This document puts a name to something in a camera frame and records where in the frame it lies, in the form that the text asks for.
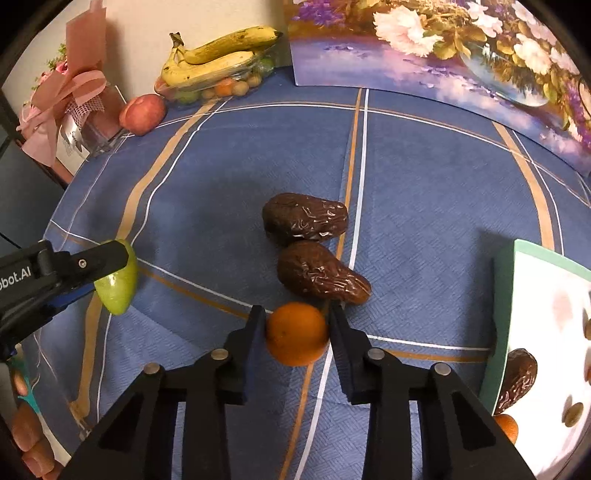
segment green mango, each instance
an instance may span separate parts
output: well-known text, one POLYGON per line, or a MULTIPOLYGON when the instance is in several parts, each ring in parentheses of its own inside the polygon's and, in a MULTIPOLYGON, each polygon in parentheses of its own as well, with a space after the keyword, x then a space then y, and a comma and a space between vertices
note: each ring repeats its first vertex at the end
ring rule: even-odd
POLYGON ((103 305, 113 315, 122 315, 134 299, 138 285, 138 260, 127 240, 117 240, 125 245, 129 255, 127 265, 121 270, 95 281, 96 293, 103 305))

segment red fruit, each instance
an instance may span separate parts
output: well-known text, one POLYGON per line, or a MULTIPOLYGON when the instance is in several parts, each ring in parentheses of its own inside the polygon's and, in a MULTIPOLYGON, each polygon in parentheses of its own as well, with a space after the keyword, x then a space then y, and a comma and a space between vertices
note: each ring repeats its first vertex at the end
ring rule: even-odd
POLYGON ((135 135, 151 132, 166 116, 166 104, 160 95, 149 93, 131 100, 119 115, 119 123, 135 135))

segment banana bunch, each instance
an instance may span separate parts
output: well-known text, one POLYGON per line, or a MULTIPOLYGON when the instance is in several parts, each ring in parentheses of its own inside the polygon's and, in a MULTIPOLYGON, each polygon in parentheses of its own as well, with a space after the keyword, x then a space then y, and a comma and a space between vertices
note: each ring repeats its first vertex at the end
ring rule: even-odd
POLYGON ((253 61, 257 52, 272 46, 281 32, 271 27, 251 27, 187 50, 179 33, 171 33, 173 48, 161 77, 171 87, 212 82, 253 61))

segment yellow banana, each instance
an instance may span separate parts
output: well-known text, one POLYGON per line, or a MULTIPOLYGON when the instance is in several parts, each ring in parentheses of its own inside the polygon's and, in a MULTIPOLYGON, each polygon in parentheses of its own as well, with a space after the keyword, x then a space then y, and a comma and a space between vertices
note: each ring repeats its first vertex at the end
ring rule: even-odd
POLYGON ((283 34, 272 27, 251 27, 225 35, 193 50, 182 49, 185 60, 201 65, 229 53, 271 47, 283 34))
POLYGON ((198 83, 202 81, 212 82, 231 75, 234 70, 239 70, 248 64, 253 58, 251 51, 237 51, 210 61, 204 65, 186 66, 182 61, 177 61, 178 47, 173 47, 170 57, 162 67, 162 79, 171 87, 183 83, 198 83))

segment orange fruit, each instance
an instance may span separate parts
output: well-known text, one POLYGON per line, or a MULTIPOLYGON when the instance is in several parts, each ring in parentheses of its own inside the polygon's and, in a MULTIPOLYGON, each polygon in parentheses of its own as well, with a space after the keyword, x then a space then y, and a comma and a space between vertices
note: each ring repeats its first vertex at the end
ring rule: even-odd
POLYGON ((303 367, 326 350, 329 328, 317 308, 297 301, 279 307, 267 319, 267 348, 288 367, 303 367))
POLYGON ((514 445, 517 441, 517 436, 519 435, 519 427, 517 426, 517 422, 511 415, 507 415, 505 413, 501 413, 500 415, 495 415, 493 417, 501 427, 501 430, 507 435, 507 438, 511 441, 514 445))
POLYGON ((235 83, 236 82, 231 78, 223 79, 216 83, 213 90, 216 92, 217 96, 227 97, 232 94, 232 87, 235 83))

